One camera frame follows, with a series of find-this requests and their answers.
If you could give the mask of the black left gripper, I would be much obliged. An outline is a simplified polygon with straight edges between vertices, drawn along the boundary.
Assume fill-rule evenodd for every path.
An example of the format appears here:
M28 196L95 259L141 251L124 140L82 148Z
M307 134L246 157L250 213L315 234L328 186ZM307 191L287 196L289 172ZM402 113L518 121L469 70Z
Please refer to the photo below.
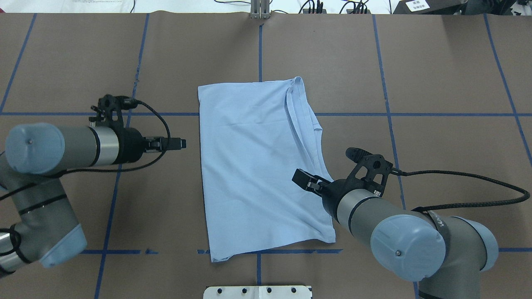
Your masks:
M178 137L143 137L133 127L116 129L118 138L118 155L116 164L138 161L144 152L179 151L187 148L187 141Z

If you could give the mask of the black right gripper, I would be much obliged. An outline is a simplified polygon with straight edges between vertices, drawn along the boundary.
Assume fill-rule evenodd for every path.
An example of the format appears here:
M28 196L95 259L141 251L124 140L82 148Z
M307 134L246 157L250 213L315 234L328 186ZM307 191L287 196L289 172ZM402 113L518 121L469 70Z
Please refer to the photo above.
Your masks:
M296 169L291 181L304 191L321 196L325 211L338 220L337 209L340 201L348 192L354 190L354 183L347 179L329 181L321 176Z

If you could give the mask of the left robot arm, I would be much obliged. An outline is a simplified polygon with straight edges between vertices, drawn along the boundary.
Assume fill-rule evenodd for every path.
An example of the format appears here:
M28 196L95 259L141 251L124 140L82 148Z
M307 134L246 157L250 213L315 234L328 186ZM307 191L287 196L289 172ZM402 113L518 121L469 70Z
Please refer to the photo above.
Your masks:
M144 153L177 151L178 137L144 137L131 127L17 125L1 154L1 188L21 218L1 229L1 277L40 262L55 267L83 252L87 241L60 177L138 161Z

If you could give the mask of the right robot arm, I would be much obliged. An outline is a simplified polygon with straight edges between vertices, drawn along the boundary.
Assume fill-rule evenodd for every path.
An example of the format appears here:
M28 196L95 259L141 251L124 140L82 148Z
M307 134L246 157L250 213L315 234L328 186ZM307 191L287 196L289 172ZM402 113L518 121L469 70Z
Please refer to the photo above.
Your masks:
M422 299L480 299L481 273L498 259L494 234L481 223L406 211L358 179L333 182L297 169L296 185L322 199L325 211L371 250L388 271L418 283Z

